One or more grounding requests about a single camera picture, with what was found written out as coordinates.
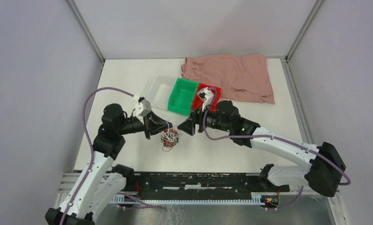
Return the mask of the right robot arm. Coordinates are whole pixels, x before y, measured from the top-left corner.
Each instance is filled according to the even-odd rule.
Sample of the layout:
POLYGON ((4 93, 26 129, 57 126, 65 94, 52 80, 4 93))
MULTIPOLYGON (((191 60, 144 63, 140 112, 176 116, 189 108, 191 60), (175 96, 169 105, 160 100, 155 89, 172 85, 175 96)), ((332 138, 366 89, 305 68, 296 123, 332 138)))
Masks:
POLYGON ((258 179, 259 187, 271 191, 276 186, 309 186, 313 191, 326 197, 333 197, 339 186, 351 183, 345 174, 346 165, 336 147, 328 142, 322 145, 298 142, 278 135, 260 124, 243 118, 230 100, 218 102, 214 112, 212 106, 199 107, 178 125, 178 129, 193 136, 195 127, 210 140, 214 138, 208 128, 228 132, 224 139, 252 149, 263 150, 294 163, 293 166, 265 165, 258 179))

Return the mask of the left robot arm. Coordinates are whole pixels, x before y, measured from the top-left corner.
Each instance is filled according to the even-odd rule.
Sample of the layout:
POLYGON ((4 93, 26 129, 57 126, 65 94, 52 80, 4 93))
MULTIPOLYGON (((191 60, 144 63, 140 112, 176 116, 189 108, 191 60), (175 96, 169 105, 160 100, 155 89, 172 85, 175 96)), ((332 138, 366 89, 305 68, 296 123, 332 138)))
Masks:
POLYGON ((128 117, 119 104, 104 108, 102 124, 90 144, 90 158, 68 196, 58 208, 49 208, 45 219, 50 225, 94 225, 104 208, 121 190, 135 185, 134 170, 116 165, 104 184, 104 174, 110 169, 126 143, 127 134, 143 132, 149 139, 172 128, 172 123, 155 115, 146 100, 135 106, 135 116, 128 117))

